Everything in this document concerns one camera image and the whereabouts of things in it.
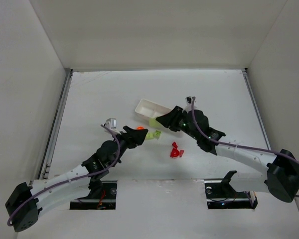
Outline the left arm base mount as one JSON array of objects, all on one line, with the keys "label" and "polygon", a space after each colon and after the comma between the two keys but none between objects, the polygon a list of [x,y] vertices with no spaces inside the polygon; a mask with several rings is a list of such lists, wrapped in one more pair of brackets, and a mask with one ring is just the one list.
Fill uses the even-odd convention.
[{"label": "left arm base mount", "polygon": [[95,189],[88,196],[70,202],[69,210],[115,210],[117,180],[105,180],[94,183]]}]

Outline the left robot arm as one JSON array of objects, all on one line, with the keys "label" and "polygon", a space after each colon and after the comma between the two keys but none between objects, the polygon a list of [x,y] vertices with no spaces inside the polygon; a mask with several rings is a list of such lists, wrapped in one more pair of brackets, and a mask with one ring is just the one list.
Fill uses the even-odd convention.
[{"label": "left robot arm", "polygon": [[92,156],[75,168],[32,185],[26,182],[18,184],[5,203],[9,215],[7,225],[13,227],[15,232],[22,232],[55,207],[99,190],[101,179],[121,162],[125,151],[142,145],[148,133],[147,129],[128,126],[124,126],[119,133],[108,128],[105,130],[113,139],[104,141]]}]

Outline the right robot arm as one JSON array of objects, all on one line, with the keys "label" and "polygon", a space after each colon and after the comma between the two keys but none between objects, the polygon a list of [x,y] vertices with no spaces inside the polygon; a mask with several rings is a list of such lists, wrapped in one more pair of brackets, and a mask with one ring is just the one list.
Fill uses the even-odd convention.
[{"label": "right robot arm", "polygon": [[196,140],[200,149],[253,168],[256,172],[245,174],[230,170],[218,184],[228,194],[243,191],[269,193],[275,198],[290,203],[299,190],[299,164],[291,152],[282,149],[278,153],[262,149],[243,148],[230,140],[224,132],[209,125],[209,119],[200,110],[185,111],[176,106],[156,121],[171,131],[182,131]]}]

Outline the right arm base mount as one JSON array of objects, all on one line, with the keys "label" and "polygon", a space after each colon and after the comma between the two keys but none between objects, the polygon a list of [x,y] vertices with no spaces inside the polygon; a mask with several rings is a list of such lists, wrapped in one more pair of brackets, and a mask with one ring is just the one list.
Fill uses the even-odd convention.
[{"label": "right arm base mount", "polygon": [[204,181],[208,209],[256,209],[258,199],[255,192],[238,192],[229,184],[236,173],[236,170],[231,170],[222,179]]}]

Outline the green lego plate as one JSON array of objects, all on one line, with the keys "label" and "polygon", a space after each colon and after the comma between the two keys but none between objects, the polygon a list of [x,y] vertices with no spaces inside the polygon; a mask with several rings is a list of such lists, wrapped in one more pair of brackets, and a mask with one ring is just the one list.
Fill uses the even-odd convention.
[{"label": "green lego plate", "polygon": [[146,134],[146,140],[152,140],[152,139],[154,139],[154,134],[152,132],[148,132]]}]

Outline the green lego block large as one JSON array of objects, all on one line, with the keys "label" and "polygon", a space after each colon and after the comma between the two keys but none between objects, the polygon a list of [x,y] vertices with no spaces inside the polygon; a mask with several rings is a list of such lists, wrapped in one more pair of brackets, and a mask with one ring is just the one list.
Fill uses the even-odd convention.
[{"label": "green lego block large", "polygon": [[158,126],[159,126],[159,123],[156,121],[155,118],[150,118],[150,119],[149,119],[149,126],[150,126],[150,127],[158,127]]}]

